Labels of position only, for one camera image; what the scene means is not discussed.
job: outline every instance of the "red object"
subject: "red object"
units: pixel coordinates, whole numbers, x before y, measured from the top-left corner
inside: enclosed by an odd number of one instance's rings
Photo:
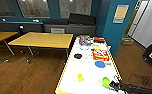
[[[92,49],[93,60],[109,61],[109,55],[106,50],[95,50]]]
[[[104,38],[95,38],[94,40],[96,40],[96,41],[105,41]]]

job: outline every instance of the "window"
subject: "window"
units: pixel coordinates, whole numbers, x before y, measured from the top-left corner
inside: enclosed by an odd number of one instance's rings
[[[70,13],[90,15],[92,0],[59,0],[61,18],[69,18]]]
[[[0,17],[13,17],[15,12],[10,0],[0,0]]]
[[[17,0],[21,12],[26,18],[50,17],[47,0]]]

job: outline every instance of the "wooden floor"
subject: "wooden floor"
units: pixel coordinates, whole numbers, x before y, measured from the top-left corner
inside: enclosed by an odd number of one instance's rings
[[[137,43],[132,46],[120,44],[114,60],[124,83],[152,89],[152,65],[144,61],[143,52]]]
[[[65,49],[42,49],[30,64],[26,48],[0,47],[0,94],[54,94],[66,61]]]
[[[0,94],[54,94],[67,59],[65,49],[41,49],[27,64],[29,50],[12,48],[15,56],[0,47]],[[137,44],[120,45],[114,60],[124,83],[152,89],[152,66],[143,60],[143,52]]]

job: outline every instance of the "green bowl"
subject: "green bowl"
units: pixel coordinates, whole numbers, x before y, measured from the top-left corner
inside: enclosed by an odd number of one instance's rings
[[[103,84],[103,86],[105,86],[105,87],[110,87],[110,80],[109,80],[109,78],[107,78],[107,77],[103,77],[103,79],[102,79],[102,84]]]

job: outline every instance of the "yellow object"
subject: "yellow object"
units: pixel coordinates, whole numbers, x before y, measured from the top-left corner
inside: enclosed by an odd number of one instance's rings
[[[8,39],[14,35],[18,34],[17,32],[0,32],[0,42]]]
[[[125,18],[128,7],[117,7],[115,18]]]
[[[81,82],[82,81],[82,74],[78,74],[77,78],[78,78],[78,81]]]
[[[93,47],[94,49],[101,49],[99,46],[95,46],[95,47]]]
[[[60,90],[59,87],[56,88],[55,92],[56,92],[56,94],[74,94],[74,93],[63,92],[63,91]]]
[[[29,32],[11,42],[9,45],[69,48],[73,34],[34,33]]]

